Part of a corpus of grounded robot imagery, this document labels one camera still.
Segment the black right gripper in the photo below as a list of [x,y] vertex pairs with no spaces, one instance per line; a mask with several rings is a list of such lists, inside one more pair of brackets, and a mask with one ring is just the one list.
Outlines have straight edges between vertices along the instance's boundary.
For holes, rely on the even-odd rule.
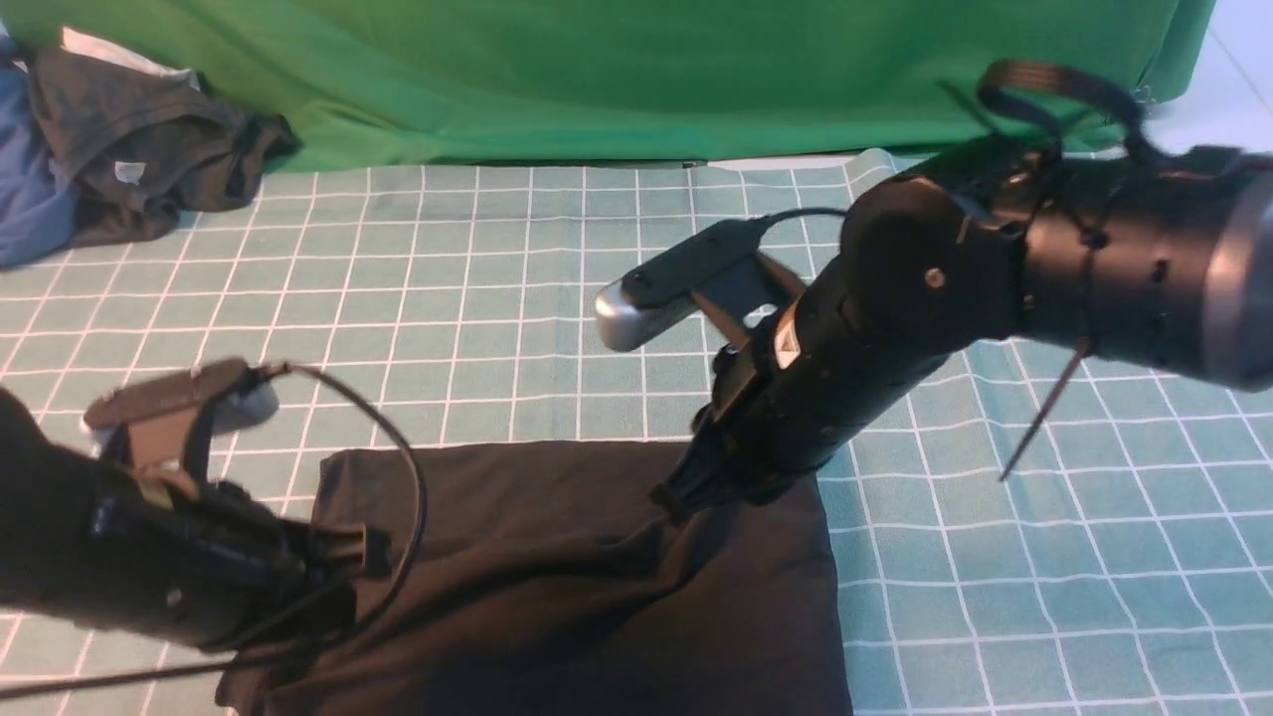
[[901,279],[820,273],[715,378],[651,502],[682,524],[782,498],[950,355],[939,325],[953,290],[939,268]]

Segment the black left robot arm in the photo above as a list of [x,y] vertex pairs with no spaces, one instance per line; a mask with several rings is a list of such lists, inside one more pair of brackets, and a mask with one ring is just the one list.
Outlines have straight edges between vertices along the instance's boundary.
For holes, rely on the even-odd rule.
[[223,654],[355,626],[358,578],[391,575],[388,535],[283,519],[207,480],[211,397],[92,406],[101,454],[47,440],[3,394],[3,606]]

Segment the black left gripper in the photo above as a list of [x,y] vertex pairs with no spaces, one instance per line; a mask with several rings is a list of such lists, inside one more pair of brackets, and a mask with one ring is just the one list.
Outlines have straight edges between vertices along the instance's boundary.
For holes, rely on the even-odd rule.
[[360,578],[391,569],[390,536],[364,524],[283,519],[239,485],[148,468],[92,503],[79,620],[204,652],[351,629]]

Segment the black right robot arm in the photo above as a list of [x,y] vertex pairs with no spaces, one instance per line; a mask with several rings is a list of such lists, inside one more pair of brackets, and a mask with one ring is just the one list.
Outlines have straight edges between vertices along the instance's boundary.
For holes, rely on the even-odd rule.
[[983,139],[841,210],[813,282],[722,220],[624,276],[640,308],[693,303],[726,338],[687,452],[651,499],[676,521],[764,506],[983,340],[1069,348],[1032,418],[1091,355],[1239,392],[1270,387],[1270,158],[1195,148],[1043,158]]

